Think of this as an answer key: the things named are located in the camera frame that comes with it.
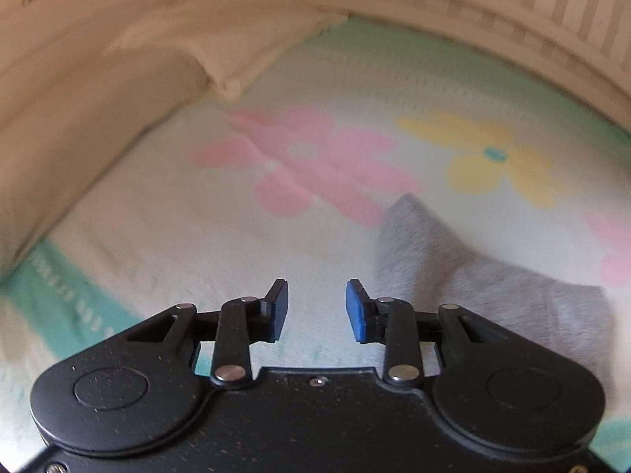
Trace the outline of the grey knit pants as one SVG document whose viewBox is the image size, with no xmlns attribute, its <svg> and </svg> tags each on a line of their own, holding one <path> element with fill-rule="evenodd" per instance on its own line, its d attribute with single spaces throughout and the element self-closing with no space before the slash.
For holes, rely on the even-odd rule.
<svg viewBox="0 0 631 473">
<path fill-rule="evenodd" d="M 483 255 L 416 197 L 385 212 L 375 263 L 377 290 L 433 312 L 458 304 L 589 369 L 616 395 L 614 314 L 602 288 L 555 280 Z"/>
</svg>

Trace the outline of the beige wooden bed frame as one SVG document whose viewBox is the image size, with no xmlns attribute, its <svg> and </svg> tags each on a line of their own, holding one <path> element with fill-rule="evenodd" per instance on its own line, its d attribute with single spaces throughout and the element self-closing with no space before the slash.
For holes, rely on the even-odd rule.
<svg viewBox="0 0 631 473">
<path fill-rule="evenodd" d="M 630 0 L 306 0 L 495 54 L 630 126 Z"/>
</svg>

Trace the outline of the floral pastel bed sheet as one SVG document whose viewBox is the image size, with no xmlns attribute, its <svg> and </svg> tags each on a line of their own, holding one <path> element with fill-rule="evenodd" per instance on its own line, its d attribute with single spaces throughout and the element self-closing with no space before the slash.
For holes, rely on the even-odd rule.
<svg viewBox="0 0 631 473">
<path fill-rule="evenodd" d="M 283 277 L 287 323 L 254 365 L 379 365 L 347 281 L 375 281 L 400 197 L 475 251 L 603 289 L 616 395 L 594 442 L 630 465 L 630 134 L 485 54 L 351 19 L 244 96 L 149 130 L 1 287 L 1 461 L 39 453 L 29 392 L 51 364 L 179 302 L 218 309 Z"/>
</svg>

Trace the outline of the beige pillow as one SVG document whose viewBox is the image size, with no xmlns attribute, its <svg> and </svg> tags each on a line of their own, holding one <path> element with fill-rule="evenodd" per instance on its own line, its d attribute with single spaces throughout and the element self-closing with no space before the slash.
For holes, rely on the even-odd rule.
<svg viewBox="0 0 631 473">
<path fill-rule="evenodd" d="M 173 49 L 110 54 L 67 75 L 1 131 L 1 274 L 7 277 L 146 129 L 209 84 Z"/>
</svg>

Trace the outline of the cream folded blanket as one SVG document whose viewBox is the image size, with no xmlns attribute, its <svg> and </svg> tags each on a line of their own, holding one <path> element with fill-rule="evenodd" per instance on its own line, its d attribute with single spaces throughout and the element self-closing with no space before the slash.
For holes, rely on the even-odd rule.
<svg viewBox="0 0 631 473">
<path fill-rule="evenodd" d="M 107 50 L 182 51 L 222 98 L 234 101 L 290 49 L 346 21 L 293 0 L 187 0 L 140 18 Z"/>
</svg>

